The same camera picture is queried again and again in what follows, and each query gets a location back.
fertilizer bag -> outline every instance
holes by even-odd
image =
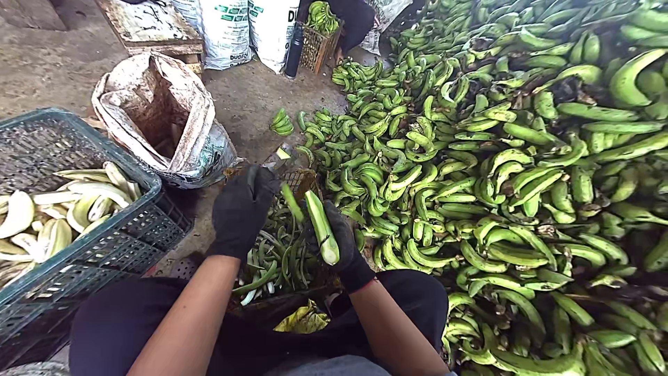
[[[299,0],[249,0],[250,41],[260,61],[277,74],[285,65]]]
[[[223,70],[251,60],[248,0],[200,0],[197,18],[206,48],[205,69]]]

person's lap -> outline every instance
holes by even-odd
[[[413,270],[378,274],[379,280],[430,343],[440,350],[448,298],[433,277]],[[125,375],[144,344],[178,298],[187,281],[175,278],[128,280],[104,288],[77,312],[70,336],[73,376]],[[295,359],[361,355],[372,359],[346,295],[332,304],[332,321],[309,335],[279,333],[227,314],[209,373],[259,375]]]

black glove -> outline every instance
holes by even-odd
[[[348,225],[346,217],[329,200],[325,201],[324,207],[334,238],[339,245],[339,262],[329,267],[339,275],[348,293],[355,292],[374,279],[375,272],[371,270],[362,254],[357,251],[353,230]],[[315,237],[315,229],[313,229],[310,218],[305,221],[304,228],[309,250],[319,255],[320,243]]]
[[[206,255],[236,257],[245,263],[280,186],[274,173],[260,165],[251,165],[232,178],[213,204],[216,239]]]

white sack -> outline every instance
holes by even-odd
[[[248,0],[250,42],[260,61],[276,74],[285,65],[299,0]]]
[[[369,4],[376,14],[376,21],[369,33],[364,38],[359,47],[380,55],[378,49],[380,34],[387,29],[390,23],[411,3],[413,0],[364,0]]]
[[[251,60],[248,44],[248,0],[199,0],[200,34],[205,69],[223,70]]]
[[[92,102],[109,137],[172,186],[211,185],[240,161],[214,118],[211,94],[180,60],[158,52],[125,59],[102,76]]]

dirty sack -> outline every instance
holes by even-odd
[[[387,29],[390,23],[411,3],[413,0],[364,0],[373,8],[376,14],[376,21],[373,27],[367,33],[367,36],[359,44],[359,47],[380,55],[380,35]]]
[[[299,0],[249,0],[250,42],[260,61],[281,73],[297,21]]]
[[[93,91],[109,137],[181,189],[223,180],[236,150],[211,94],[184,62],[146,52],[120,62]]]

